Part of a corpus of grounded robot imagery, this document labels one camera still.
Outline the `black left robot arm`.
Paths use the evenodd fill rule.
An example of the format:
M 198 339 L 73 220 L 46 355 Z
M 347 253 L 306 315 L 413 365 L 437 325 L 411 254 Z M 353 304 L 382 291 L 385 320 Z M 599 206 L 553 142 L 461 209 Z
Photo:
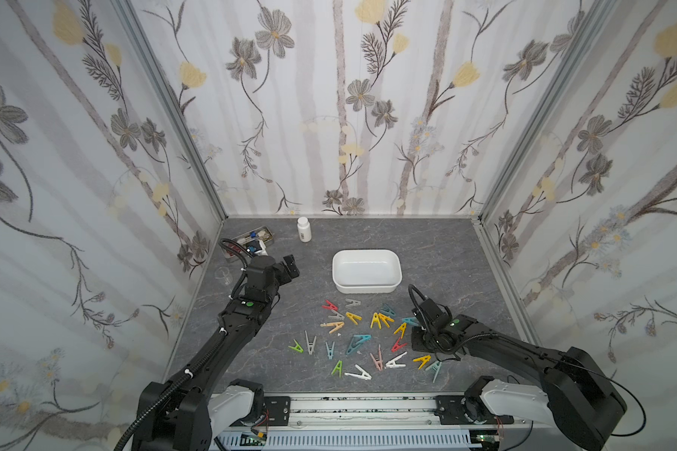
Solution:
M 207 450 L 223 428 L 209 403 L 216 383 L 240 351 L 257 336 L 280 298 L 279 288 L 299 278 L 293 255 L 282 261 L 247 250 L 231 239 L 218 242 L 242 268 L 217 317 L 217 329 L 197 354 L 164 383 L 142 391 L 137 417 L 123 432 L 117 450 Z

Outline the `white pill bottle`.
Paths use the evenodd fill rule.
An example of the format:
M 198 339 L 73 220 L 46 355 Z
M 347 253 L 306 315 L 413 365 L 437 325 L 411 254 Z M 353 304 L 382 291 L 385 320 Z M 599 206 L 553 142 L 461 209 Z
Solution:
M 310 220 L 308 217 L 299 217 L 297 220 L 297 229 L 299 234 L 299 239 L 301 242 L 307 244 L 312 240 L 312 232 L 310 226 Z

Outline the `white clothespin centre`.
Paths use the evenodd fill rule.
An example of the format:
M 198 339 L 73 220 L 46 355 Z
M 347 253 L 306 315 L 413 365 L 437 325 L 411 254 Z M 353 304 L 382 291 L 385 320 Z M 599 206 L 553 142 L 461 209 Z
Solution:
M 385 368 L 391 368 L 391 369 L 394 369 L 394 368 L 405 368 L 405 367 L 406 367 L 406 364 L 401 363 L 402 357 L 405 357 L 405 356 L 406 356 L 406 351 L 405 351 L 404 353 L 398 354 L 397 356 L 395 356 L 394 358 L 388 360 L 388 361 L 385 363 Z

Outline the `lime green clothespin bottom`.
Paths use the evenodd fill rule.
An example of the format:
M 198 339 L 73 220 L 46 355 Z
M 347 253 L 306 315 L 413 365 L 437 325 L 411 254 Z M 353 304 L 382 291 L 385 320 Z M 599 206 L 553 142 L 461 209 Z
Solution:
M 330 375 L 341 377 L 343 374 L 343 362 L 342 360 L 336 362 L 334 368 L 332 369 Z

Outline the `turquoise clothespin right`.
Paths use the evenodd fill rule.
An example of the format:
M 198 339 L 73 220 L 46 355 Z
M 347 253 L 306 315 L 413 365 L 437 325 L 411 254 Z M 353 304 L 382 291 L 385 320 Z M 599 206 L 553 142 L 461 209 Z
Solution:
M 413 317 L 403 318 L 403 319 L 402 319 L 402 323 L 406 323 L 406 324 L 408 324 L 408 325 L 410 325 L 410 326 L 412 326 L 412 327 L 419 327 L 419 326 L 420 326 L 420 324 L 419 324 L 419 322 L 417 321 L 417 319 L 416 319 L 416 318 L 413 318 Z

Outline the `white plastic storage box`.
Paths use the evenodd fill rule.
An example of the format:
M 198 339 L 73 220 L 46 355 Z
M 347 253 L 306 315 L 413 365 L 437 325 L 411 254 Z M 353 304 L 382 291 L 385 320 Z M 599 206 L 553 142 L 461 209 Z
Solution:
M 402 283 L 402 265 L 391 250 L 342 250 L 332 259 L 332 280 L 343 294 L 391 293 Z

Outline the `pink clothespin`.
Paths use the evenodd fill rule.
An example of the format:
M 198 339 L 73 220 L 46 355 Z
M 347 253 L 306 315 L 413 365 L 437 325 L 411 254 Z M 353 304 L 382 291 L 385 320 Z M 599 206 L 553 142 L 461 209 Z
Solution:
M 378 346 L 377 353 L 371 353 L 370 354 L 370 358 L 372 359 L 372 362 L 373 362 L 377 371 L 383 371 L 384 370 L 384 360 L 383 360 L 383 354 L 382 354 L 381 346 Z

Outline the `dark teal clothespin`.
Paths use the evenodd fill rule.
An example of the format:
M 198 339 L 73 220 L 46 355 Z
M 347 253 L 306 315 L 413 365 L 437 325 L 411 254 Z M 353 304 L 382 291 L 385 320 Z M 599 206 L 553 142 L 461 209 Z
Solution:
M 387 304 L 382 305 L 380 313 L 390 318 L 394 318 L 396 316 L 396 312 Z

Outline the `beige clothespin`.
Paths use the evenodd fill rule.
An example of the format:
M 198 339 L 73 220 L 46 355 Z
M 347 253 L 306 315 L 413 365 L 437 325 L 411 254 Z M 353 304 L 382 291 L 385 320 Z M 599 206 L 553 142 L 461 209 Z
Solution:
M 344 321 L 331 321 L 320 324 L 320 327 L 325 329 L 329 334 L 336 334 L 345 325 Z

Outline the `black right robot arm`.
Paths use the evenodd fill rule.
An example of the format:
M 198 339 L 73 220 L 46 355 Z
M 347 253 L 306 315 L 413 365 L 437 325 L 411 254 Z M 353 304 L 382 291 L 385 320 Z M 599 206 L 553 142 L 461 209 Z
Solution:
M 523 378 L 509 383 L 481 376 L 460 396 L 439 396 L 434 413 L 444 426 L 498 425 L 504 418 L 528 419 L 556 428 L 584 450 L 601 450 L 627 413 L 629 390 L 607 376 L 582 349 L 558 351 L 502 334 L 409 285 L 414 351 L 440 363 L 469 356 L 488 361 Z

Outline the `lime green clothespin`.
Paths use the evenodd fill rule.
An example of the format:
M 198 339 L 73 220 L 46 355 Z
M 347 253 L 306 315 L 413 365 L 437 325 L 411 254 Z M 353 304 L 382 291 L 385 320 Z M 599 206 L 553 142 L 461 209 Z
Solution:
M 342 360 L 336 362 L 334 368 L 332 369 L 330 375 L 341 377 L 343 374 L 343 362 Z
M 298 343 L 297 340 L 295 340 L 294 344 L 289 347 L 290 350 L 296 351 L 297 353 L 303 353 L 305 350 L 304 348 Z

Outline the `red clothespin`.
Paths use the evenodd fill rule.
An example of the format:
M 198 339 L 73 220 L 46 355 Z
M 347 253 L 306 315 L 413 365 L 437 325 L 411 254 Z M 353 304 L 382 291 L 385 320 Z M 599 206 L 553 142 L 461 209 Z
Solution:
M 391 351 L 393 353 L 397 353 L 398 351 L 402 350 L 405 348 L 407 344 L 403 342 L 400 338 L 395 341 L 395 343 L 391 347 Z
M 339 308 L 338 306 L 335 306 L 333 303 L 331 303 L 329 300 L 325 300 L 325 304 L 323 305 L 323 308 L 335 313 L 338 313 Z

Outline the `metal tray with tools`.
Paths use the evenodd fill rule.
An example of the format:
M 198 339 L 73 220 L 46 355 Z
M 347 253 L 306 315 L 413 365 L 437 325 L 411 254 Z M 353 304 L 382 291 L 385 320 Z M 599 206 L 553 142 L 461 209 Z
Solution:
M 268 227 L 259 227 L 258 229 L 253 229 L 232 237 L 231 240 L 240 244 L 240 246 L 244 247 L 244 249 L 252 255 L 267 255 L 267 248 L 274 242 L 274 236 Z M 228 249 L 225 249 L 218 244 L 218 250 L 222 253 L 223 257 L 225 257 L 225 260 L 236 260 L 238 246 L 229 244 L 228 242 L 225 243 L 225 246 L 227 246 Z

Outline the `white clothespin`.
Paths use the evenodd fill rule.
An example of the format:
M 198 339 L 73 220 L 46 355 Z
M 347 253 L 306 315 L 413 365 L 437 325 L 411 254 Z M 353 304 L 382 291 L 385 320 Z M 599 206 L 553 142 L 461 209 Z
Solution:
M 395 356 L 394 358 L 388 360 L 388 361 L 385 363 L 385 368 L 391 368 L 391 369 L 394 369 L 394 368 L 405 368 L 405 367 L 406 367 L 406 364 L 401 363 L 402 357 L 405 357 L 405 356 L 406 356 L 406 351 L 405 351 L 404 353 L 398 354 L 397 356 Z
M 353 377 L 363 381 L 370 381 L 372 379 L 372 375 L 370 375 L 366 369 L 359 365 L 355 365 L 355 372 L 346 372 L 345 376 Z

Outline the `sage green clothespin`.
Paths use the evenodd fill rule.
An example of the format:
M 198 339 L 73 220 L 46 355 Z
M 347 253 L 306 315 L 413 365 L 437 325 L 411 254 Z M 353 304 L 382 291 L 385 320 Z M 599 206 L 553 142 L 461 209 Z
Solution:
M 335 343 L 326 343 L 325 344 L 325 349 L 326 349 L 326 356 L 328 360 L 332 360 L 335 355 Z
M 442 363 L 440 361 L 436 361 L 436 362 L 432 363 L 427 368 L 427 371 L 430 371 L 432 373 L 432 383 L 436 382 L 441 368 L 442 368 Z

